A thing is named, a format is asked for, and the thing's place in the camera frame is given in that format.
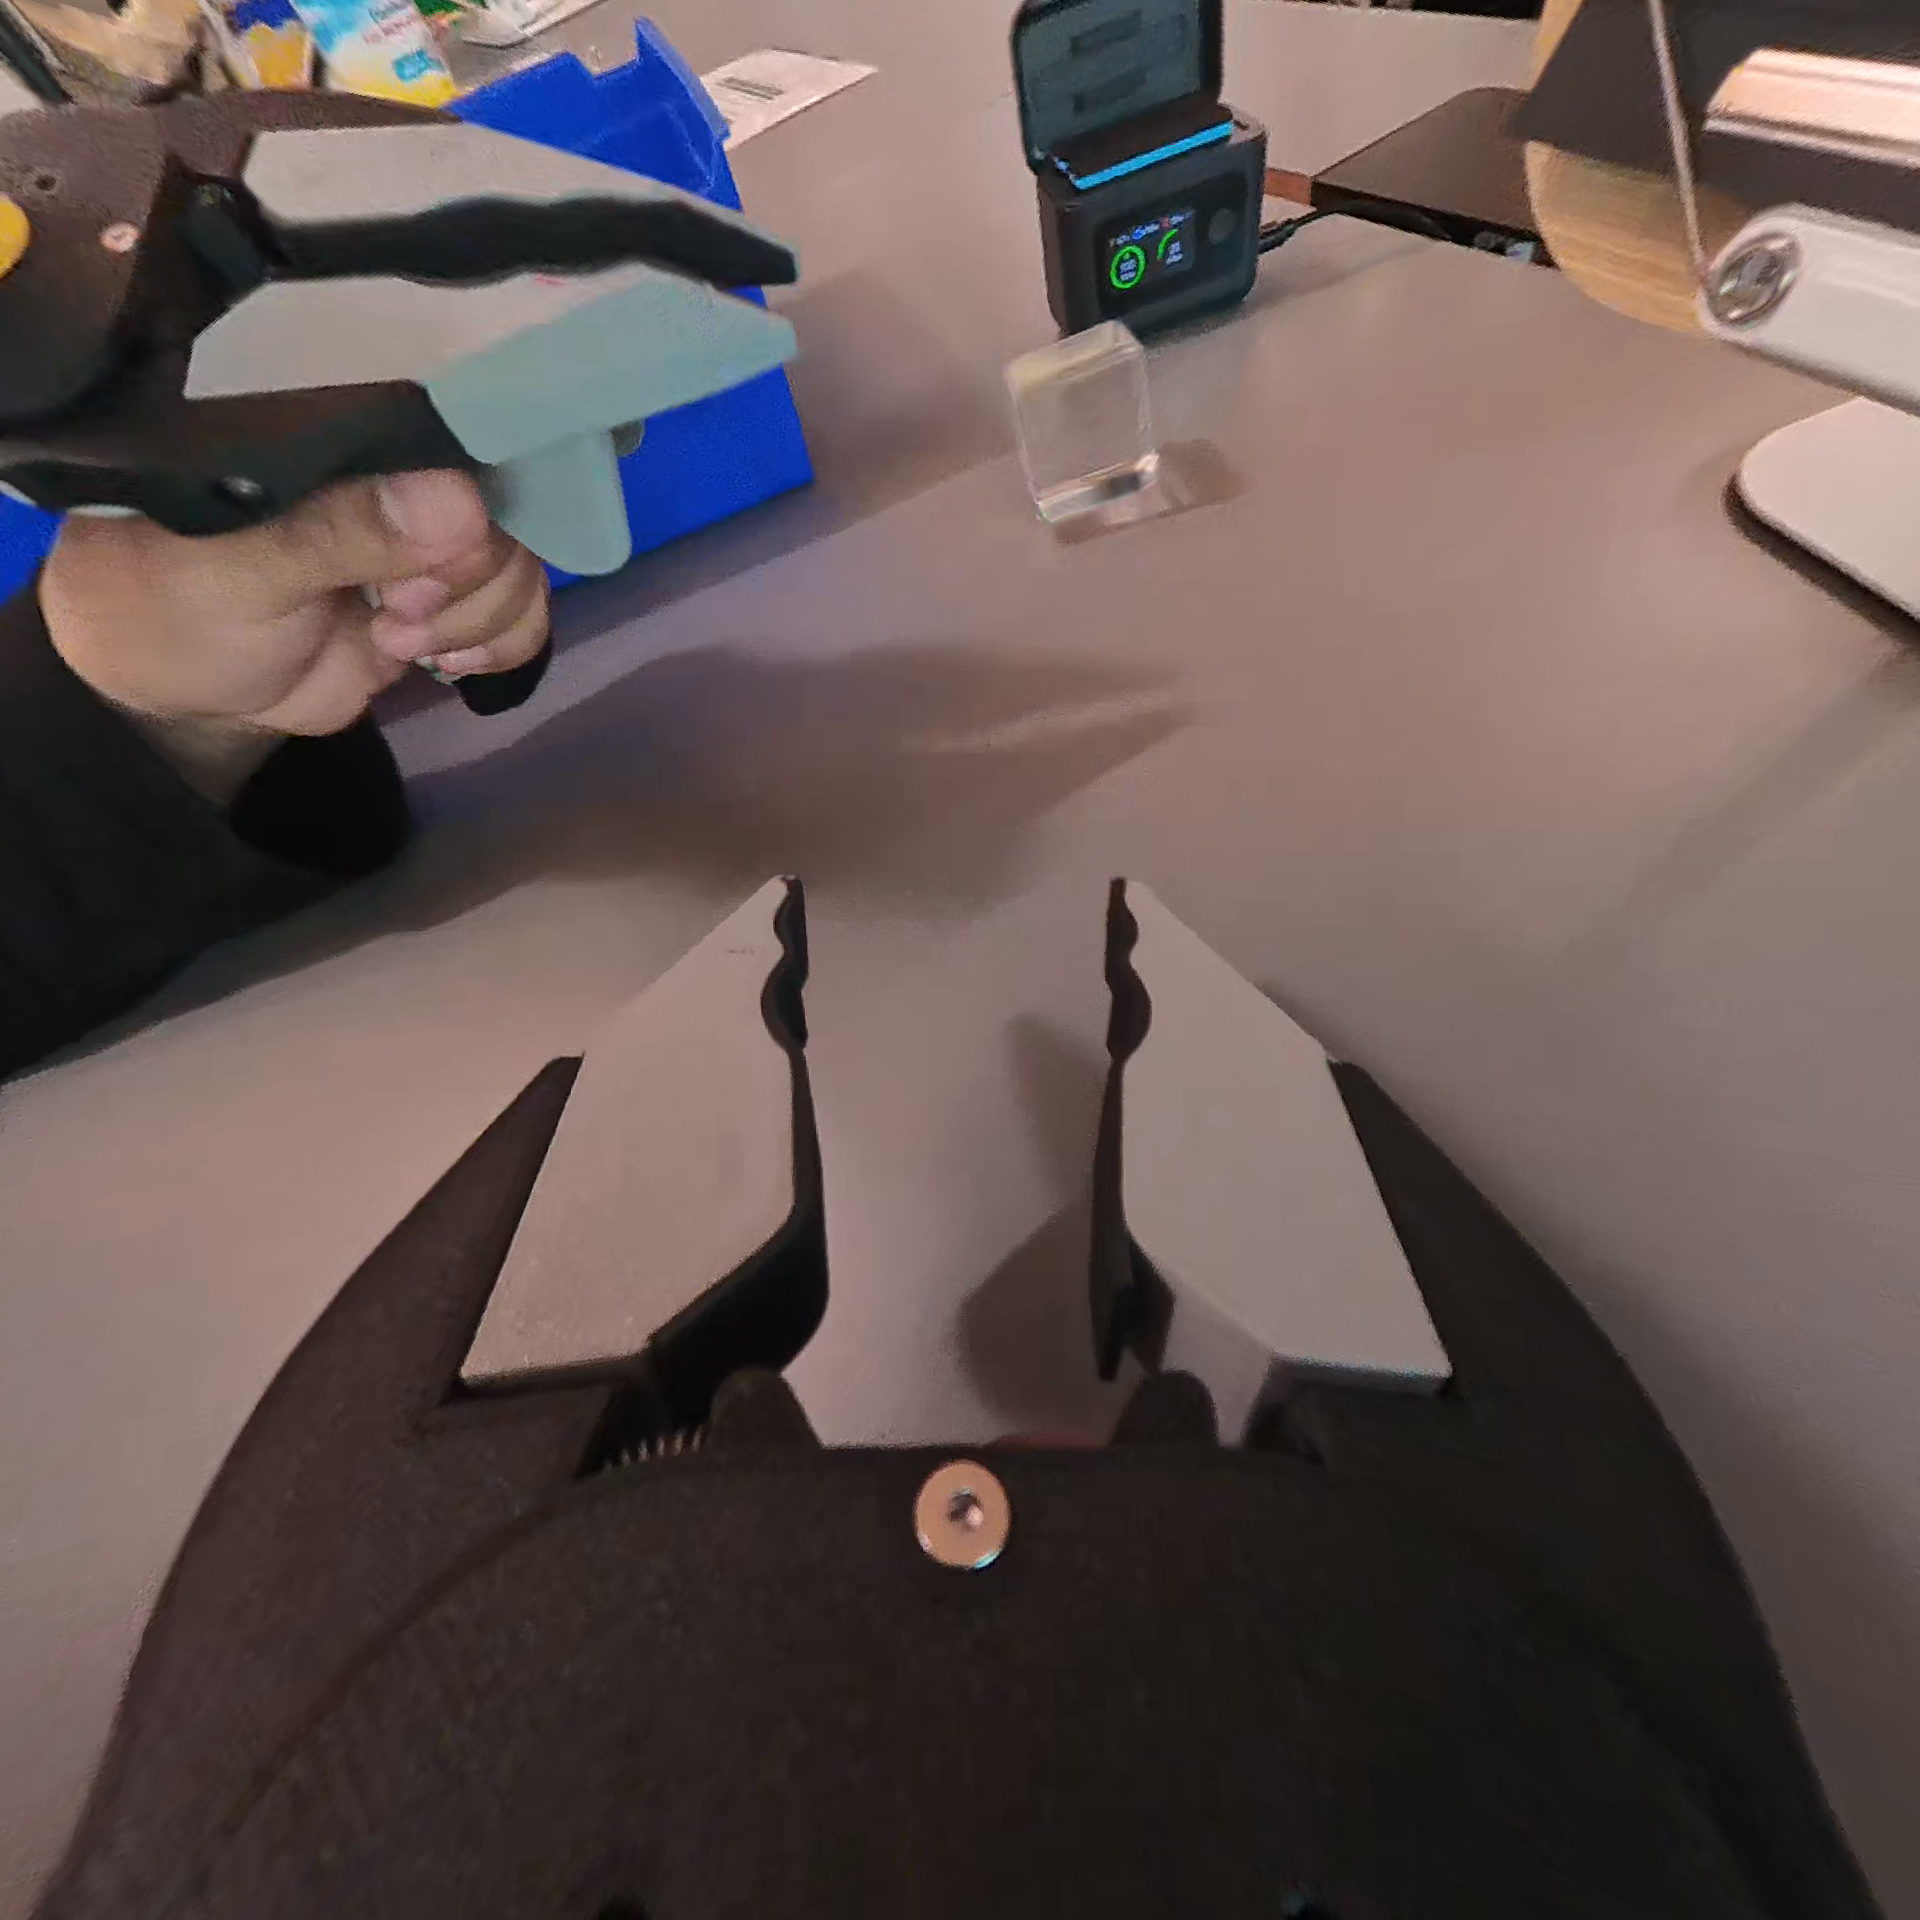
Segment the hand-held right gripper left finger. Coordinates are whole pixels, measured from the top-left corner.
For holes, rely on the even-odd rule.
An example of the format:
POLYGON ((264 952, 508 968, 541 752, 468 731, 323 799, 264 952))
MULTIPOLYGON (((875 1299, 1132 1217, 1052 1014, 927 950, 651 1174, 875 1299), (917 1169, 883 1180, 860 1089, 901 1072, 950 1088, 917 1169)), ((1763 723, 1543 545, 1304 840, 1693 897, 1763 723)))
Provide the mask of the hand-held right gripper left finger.
POLYGON ((588 1045, 462 1367, 475 1395, 622 1381, 708 1404, 827 1305, 807 911, 780 876, 588 1045))

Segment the white printed paper slip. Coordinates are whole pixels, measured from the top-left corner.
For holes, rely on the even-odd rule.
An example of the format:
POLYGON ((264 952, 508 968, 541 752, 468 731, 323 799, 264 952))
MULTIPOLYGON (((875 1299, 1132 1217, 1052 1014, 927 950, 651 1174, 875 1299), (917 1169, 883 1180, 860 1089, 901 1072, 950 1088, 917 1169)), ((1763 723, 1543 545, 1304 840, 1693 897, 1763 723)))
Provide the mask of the white printed paper slip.
POLYGON ((701 72, 699 79, 725 124, 725 150, 734 153, 875 72, 878 69, 864 61, 762 47, 701 72))

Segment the clear acrylic block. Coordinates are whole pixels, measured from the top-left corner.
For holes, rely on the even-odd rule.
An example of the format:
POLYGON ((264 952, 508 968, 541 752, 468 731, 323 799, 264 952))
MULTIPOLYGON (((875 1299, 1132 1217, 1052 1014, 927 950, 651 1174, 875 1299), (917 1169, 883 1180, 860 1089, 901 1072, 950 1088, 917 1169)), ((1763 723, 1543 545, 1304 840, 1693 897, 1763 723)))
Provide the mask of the clear acrylic block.
POLYGON ((1091 531, 1146 511, 1160 484, 1160 444, 1146 350, 1103 319, 1006 364, 1024 487, 1054 531, 1091 531))

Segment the yellow labelled tube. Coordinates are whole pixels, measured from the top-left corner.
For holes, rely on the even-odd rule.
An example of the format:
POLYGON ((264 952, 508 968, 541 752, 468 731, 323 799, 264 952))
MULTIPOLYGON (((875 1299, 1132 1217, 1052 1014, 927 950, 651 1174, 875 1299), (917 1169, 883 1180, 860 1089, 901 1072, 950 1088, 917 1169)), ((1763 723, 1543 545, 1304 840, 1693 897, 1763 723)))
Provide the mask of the yellow labelled tube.
POLYGON ((330 92, 428 110, 459 97, 416 1, 292 1, 330 92))

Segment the white board stand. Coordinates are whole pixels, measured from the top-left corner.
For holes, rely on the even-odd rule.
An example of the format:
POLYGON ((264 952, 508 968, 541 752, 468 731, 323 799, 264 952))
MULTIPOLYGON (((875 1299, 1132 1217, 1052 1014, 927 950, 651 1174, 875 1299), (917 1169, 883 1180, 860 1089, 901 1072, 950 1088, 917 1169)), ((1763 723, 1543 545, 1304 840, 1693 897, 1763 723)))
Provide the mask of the white board stand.
POLYGON ((1744 455, 1736 503, 1916 616, 1916 54, 1763 46, 1703 116, 1707 174, 1748 219, 1699 276, 1699 324, 1844 392, 1744 455))

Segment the dark flat desk panel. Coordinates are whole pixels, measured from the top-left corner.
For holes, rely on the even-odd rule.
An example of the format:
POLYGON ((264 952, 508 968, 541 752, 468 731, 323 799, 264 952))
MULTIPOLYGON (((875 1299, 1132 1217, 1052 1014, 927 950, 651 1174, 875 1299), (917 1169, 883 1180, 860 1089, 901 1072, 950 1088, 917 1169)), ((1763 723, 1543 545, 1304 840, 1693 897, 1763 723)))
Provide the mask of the dark flat desk panel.
POLYGON ((1525 97, 1518 87, 1460 92, 1316 174, 1308 205, 1551 270, 1516 134, 1525 97))

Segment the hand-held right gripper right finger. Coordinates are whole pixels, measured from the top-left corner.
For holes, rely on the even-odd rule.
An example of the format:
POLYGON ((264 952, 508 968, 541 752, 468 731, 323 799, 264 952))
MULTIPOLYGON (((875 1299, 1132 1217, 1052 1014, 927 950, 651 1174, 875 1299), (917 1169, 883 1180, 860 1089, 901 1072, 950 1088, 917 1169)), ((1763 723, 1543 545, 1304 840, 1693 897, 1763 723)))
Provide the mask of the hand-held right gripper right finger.
POLYGON ((1094 1371, 1439 1387, 1452 1365, 1316 1038, 1139 879, 1106 905, 1094 1371))

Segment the person's left hand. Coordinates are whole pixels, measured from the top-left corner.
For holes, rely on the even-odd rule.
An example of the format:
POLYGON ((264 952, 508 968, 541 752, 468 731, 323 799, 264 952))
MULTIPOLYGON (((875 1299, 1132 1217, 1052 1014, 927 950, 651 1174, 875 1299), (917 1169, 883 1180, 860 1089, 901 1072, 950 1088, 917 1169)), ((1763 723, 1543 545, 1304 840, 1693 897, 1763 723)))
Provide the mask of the person's left hand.
POLYGON ((268 735, 348 729, 418 668, 491 676, 548 640, 541 561, 454 470, 331 487, 218 536, 72 517, 37 596, 59 657, 108 702, 268 735))

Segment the black charging case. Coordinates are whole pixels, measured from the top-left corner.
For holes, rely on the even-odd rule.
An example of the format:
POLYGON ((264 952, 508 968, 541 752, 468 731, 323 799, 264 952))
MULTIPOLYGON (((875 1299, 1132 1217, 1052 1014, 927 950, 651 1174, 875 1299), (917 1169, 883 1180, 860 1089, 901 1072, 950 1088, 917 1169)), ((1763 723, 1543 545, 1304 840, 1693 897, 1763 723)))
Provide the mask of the black charging case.
POLYGON ((1246 300, 1264 145, 1222 101, 1220 1, 1027 1, 1010 29, 1047 309, 1146 339, 1246 300))

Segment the blue plastic bin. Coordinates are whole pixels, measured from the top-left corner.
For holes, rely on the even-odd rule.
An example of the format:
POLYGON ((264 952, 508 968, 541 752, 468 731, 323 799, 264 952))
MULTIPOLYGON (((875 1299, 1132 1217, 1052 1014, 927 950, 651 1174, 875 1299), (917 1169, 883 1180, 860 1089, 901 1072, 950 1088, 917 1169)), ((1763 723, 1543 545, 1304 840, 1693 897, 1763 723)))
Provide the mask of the blue plastic bin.
MULTIPOLYGON (((456 115, 740 212, 725 118, 662 29, 632 4, 590 7, 581 29, 583 41, 570 29, 540 37, 468 87, 456 115)), ((584 507, 584 531, 607 534, 616 479, 635 558, 811 479, 784 367, 628 422, 611 444, 590 452, 575 441, 494 470, 486 503, 516 534, 556 534, 562 507, 584 507)))

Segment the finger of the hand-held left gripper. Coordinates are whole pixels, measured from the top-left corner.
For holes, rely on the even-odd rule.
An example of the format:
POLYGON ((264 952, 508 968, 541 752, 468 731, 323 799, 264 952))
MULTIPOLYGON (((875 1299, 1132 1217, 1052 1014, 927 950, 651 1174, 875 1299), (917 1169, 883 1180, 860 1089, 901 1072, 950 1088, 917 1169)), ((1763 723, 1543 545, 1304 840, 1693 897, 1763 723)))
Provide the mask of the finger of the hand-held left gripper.
POLYGON ((190 400, 412 382, 482 464, 646 422, 784 366, 776 312, 656 268, 474 286, 271 279, 194 340, 190 400))
POLYGON ((796 252, 669 182, 491 127, 256 133, 184 190, 181 245, 229 294, 268 280, 478 286, 658 268, 712 289, 788 286, 796 252))

